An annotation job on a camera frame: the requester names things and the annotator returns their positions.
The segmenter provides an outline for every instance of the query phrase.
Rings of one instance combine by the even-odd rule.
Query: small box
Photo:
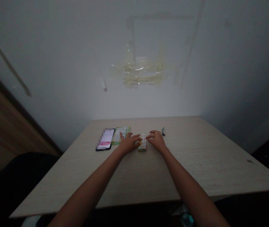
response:
[[[140,141],[140,146],[138,147],[139,152],[145,152],[147,150],[147,140],[146,140],[146,134],[141,133],[140,138],[142,141]]]

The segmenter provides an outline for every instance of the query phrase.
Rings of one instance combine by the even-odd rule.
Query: wall stain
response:
[[[191,41],[191,45],[190,45],[190,48],[189,48],[189,53],[188,53],[186,59],[180,64],[180,66],[178,66],[178,68],[181,68],[185,64],[183,77],[181,78],[181,82],[180,82],[180,88],[181,89],[183,88],[183,85],[184,85],[184,82],[185,82],[185,77],[186,77],[187,70],[188,70],[188,67],[189,67],[189,63],[190,63],[190,59],[191,59],[195,39],[197,37],[197,32],[198,32],[198,28],[199,28],[200,23],[201,23],[201,18],[202,18],[202,15],[203,15],[205,4],[206,4],[206,0],[202,0],[201,4],[200,4],[200,7],[198,9],[198,12],[197,12],[197,20],[196,20],[195,29],[194,29],[194,32],[193,32],[193,35],[192,35],[192,41]]]
[[[191,15],[172,15],[169,11],[162,11],[154,14],[144,14],[140,17],[141,20],[192,20]]]
[[[172,15],[169,11],[161,11],[153,14],[143,14],[141,16],[129,16],[126,19],[126,28],[131,31],[132,39],[128,41],[128,45],[133,51],[133,62],[136,62],[135,47],[135,20],[193,20],[192,15]]]
[[[7,59],[7,57],[5,56],[5,54],[2,52],[2,50],[0,49],[0,55],[2,57],[2,59],[4,60],[5,64],[8,66],[8,68],[10,69],[10,71],[12,72],[12,74],[15,76],[16,80],[21,84],[21,86],[23,87],[25,94],[27,96],[31,97],[31,92],[29,90],[29,88],[26,86],[26,84],[23,82],[23,80],[20,78],[20,76],[18,75],[18,73],[16,72],[16,70],[13,68],[13,66],[11,65],[11,63],[9,62],[9,60]]]
[[[223,20],[223,26],[224,26],[224,28],[231,28],[232,27],[232,22],[225,18]]]
[[[191,41],[192,41],[192,37],[191,36],[186,36],[184,45],[185,46],[189,45],[191,43]]]

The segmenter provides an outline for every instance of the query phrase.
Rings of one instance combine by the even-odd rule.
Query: white wall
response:
[[[193,0],[0,1],[0,47],[32,96],[1,58],[0,80],[62,150],[92,119],[201,115],[252,152],[269,139],[269,1],[208,0],[197,29],[200,7]],[[190,53],[187,37],[197,36],[179,80],[170,70],[160,88],[128,89],[110,80],[109,68],[132,39],[127,19],[145,14],[154,19],[134,20],[136,56],[155,55],[163,40],[166,64],[179,66]]]

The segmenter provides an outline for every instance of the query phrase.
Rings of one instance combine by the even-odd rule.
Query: finger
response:
[[[134,138],[134,142],[136,142],[136,141],[142,141],[142,139],[140,137],[136,137],[136,138]]]
[[[120,132],[120,138],[121,138],[121,141],[124,139],[122,133]]]
[[[132,134],[132,132],[127,133],[127,135],[125,136],[125,138],[129,138],[131,134]]]
[[[138,146],[140,146],[141,145],[141,143],[135,143],[134,144],[134,148],[137,148]]]
[[[146,138],[149,143],[153,143],[153,140],[151,138]]]
[[[139,136],[140,136],[140,134],[137,134],[137,135],[132,136],[131,138],[136,138],[136,137],[139,137]]]
[[[149,136],[146,136],[146,139],[153,138],[153,137],[154,137],[154,134],[150,134]]]

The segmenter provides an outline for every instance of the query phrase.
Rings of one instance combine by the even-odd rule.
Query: hand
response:
[[[161,132],[157,130],[152,130],[150,131],[150,133],[153,134],[150,134],[149,136],[146,137],[147,141],[151,143],[154,146],[154,148],[161,153],[165,148],[167,148]]]
[[[117,147],[117,150],[123,153],[123,155],[126,155],[136,149],[138,146],[140,146],[140,143],[135,143],[137,141],[141,141],[140,134],[137,134],[135,136],[130,137],[132,135],[131,132],[127,133],[125,138],[123,137],[122,133],[120,133],[121,142],[120,145]]]

